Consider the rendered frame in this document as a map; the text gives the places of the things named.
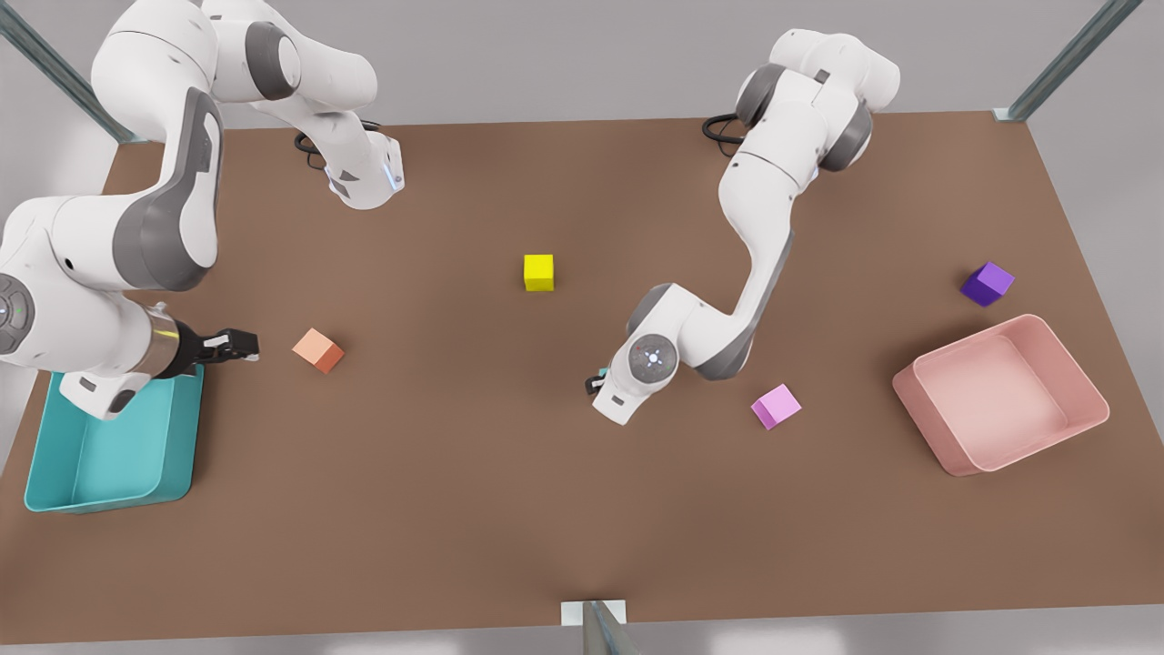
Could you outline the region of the orange cube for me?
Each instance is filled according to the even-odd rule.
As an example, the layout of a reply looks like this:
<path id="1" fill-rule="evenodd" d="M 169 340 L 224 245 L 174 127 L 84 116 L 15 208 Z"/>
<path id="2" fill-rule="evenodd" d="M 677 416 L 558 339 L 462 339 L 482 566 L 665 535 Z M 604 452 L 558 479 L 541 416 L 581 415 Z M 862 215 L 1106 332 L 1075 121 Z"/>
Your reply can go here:
<path id="1" fill-rule="evenodd" d="M 324 333 L 317 332 L 315 328 L 308 328 L 308 332 L 305 332 L 304 336 L 294 343 L 292 353 L 307 361 L 321 373 L 331 373 L 338 361 L 345 357 L 345 350 Z"/>

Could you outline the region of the teal rectangular tray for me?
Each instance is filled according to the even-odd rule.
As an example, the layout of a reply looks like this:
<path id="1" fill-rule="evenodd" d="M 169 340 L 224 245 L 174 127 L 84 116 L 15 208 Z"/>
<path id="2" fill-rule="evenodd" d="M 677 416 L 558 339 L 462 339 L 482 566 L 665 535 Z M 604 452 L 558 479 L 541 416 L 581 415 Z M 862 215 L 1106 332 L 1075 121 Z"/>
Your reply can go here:
<path id="1" fill-rule="evenodd" d="M 24 486 L 31 511 L 84 514 L 173 501 L 189 492 L 204 369 L 150 380 L 113 420 L 100 420 L 61 394 L 51 373 Z"/>

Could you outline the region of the pink cube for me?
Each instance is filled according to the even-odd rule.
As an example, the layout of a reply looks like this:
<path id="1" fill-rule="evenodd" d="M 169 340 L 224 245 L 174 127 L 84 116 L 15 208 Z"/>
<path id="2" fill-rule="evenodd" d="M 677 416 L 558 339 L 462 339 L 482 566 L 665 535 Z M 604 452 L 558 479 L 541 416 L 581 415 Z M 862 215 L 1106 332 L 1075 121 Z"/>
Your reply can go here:
<path id="1" fill-rule="evenodd" d="M 797 414 L 802 410 L 802 406 L 786 383 L 781 383 L 780 386 L 771 389 L 768 393 L 755 399 L 752 403 L 751 410 L 757 419 L 760 420 L 765 430 L 772 430 L 778 423 L 782 423 L 787 418 Z"/>

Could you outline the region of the purple cube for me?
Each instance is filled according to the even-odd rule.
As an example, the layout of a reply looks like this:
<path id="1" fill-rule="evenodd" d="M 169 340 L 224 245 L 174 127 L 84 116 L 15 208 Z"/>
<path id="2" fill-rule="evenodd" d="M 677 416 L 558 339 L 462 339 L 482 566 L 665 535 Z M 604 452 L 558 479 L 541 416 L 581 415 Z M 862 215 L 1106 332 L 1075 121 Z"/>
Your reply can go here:
<path id="1" fill-rule="evenodd" d="M 998 302 L 1006 296 L 1014 282 L 1014 275 L 994 262 L 987 261 L 986 264 L 978 266 L 973 273 L 968 275 L 959 291 L 977 306 L 989 307 L 991 304 Z"/>

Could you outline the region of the pink rectangular tray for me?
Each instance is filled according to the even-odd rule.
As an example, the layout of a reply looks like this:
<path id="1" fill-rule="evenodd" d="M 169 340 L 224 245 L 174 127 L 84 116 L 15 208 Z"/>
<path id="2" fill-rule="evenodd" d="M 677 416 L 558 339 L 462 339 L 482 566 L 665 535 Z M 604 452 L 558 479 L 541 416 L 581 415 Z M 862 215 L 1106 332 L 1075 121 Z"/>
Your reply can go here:
<path id="1" fill-rule="evenodd" d="M 923 354 L 890 386 L 953 477 L 998 471 L 1110 417 L 1088 373 L 1031 314 Z"/>

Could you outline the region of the silver frame post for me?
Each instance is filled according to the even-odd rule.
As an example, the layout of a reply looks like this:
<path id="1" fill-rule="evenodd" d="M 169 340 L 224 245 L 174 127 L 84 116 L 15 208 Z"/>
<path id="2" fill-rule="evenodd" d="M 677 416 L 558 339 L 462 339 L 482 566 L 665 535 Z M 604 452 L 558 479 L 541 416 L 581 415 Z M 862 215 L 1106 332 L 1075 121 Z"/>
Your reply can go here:
<path id="1" fill-rule="evenodd" d="M 31 24 L 28 24 L 7 0 L 0 0 L 0 36 L 14 47 L 17 54 L 24 55 L 41 74 L 45 74 L 64 97 L 84 111 L 119 145 L 146 144 L 146 138 L 118 123 L 102 108 L 95 99 L 95 91 L 91 84 Z"/>
<path id="2" fill-rule="evenodd" d="M 1027 123 L 1063 86 L 1069 76 L 1073 74 L 1142 3 L 1144 0 L 1105 0 L 1101 8 L 1069 40 L 1060 54 L 1056 55 L 1029 86 L 1018 93 L 1018 98 L 1008 106 L 992 109 L 992 116 L 998 123 Z"/>
<path id="3" fill-rule="evenodd" d="M 624 629 L 627 601 L 561 601 L 562 626 L 581 626 L 583 655 L 641 655 Z"/>

